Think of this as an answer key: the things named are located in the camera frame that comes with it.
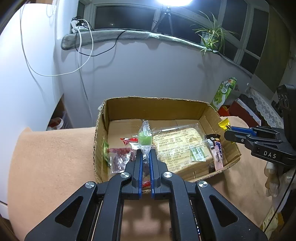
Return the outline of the right gloved hand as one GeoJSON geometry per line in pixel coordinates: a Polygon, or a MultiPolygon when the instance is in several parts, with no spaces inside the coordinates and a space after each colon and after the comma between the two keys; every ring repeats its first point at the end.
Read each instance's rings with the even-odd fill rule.
{"type": "Polygon", "coordinates": [[[295,172],[295,168],[280,174],[279,168],[276,164],[267,162],[264,168],[264,174],[267,177],[265,183],[266,196],[277,197],[281,192],[287,189],[290,181],[292,181],[291,186],[295,186],[295,180],[292,180],[292,176],[295,172]]]}

